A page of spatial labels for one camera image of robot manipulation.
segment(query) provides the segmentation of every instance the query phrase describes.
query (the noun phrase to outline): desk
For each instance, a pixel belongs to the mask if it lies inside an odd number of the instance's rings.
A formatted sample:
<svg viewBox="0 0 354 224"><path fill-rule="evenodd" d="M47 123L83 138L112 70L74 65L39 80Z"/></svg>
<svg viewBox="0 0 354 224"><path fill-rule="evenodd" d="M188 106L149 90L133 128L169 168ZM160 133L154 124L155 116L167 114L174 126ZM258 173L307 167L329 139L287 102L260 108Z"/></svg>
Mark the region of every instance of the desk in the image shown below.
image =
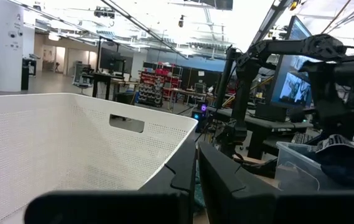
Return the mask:
<svg viewBox="0 0 354 224"><path fill-rule="evenodd" d="M187 90L181 90L178 88L163 88L164 90L169 90L171 91L171 96L170 96L170 100L172 101L172 112L174 111L174 93L181 93L181 94L185 94L188 96L200 96L200 97L204 97L204 100L206 100L207 94L206 93L196 93L194 91L187 91Z"/></svg>
<svg viewBox="0 0 354 224"><path fill-rule="evenodd" d="M209 106L208 111L214 112L216 109ZM231 117L232 109L219 109L217 114ZM273 129L293 129L299 132L305 132L307 128L313 127L309 122L304 123L291 123L291 122L277 122L277 121L267 121L264 119L254 118L250 115L246 115L245 123L247 129L252 131L248 157L261 159L263 156L263 142L272 134Z"/></svg>
<svg viewBox="0 0 354 224"><path fill-rule="evenodd" d="M125 82L119 80L118 78L115 78L114 76L106 75L102 73L93 73L93 78L94 78L94 89L92 91L92 97L96 97L96 94L98 93L98 82L104 82L106 84L106 95L105 95L106 100L109 100L110 85L114 85L113 98L112 98L113 101L115 101L116 94L120 91L120 85L134 85L134 91L136 86L138 85L138 82Z"/></svg>

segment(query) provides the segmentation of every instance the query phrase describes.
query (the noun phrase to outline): white perforated bin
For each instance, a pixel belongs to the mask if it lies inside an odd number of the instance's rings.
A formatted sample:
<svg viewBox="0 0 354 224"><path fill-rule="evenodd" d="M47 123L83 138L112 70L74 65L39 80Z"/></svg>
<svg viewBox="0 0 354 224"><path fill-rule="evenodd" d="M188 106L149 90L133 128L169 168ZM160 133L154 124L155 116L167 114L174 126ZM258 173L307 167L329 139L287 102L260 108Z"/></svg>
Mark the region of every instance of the white perforated bin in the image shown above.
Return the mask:
<svg viewBox="0 0 354 224"><path fill-rule="evenodd" d="M112 127L110 114L143 121L144 131ZM51 190L140 188L196 124L68 93L0 96L0 223L20 223L15 214Z"/></svg>

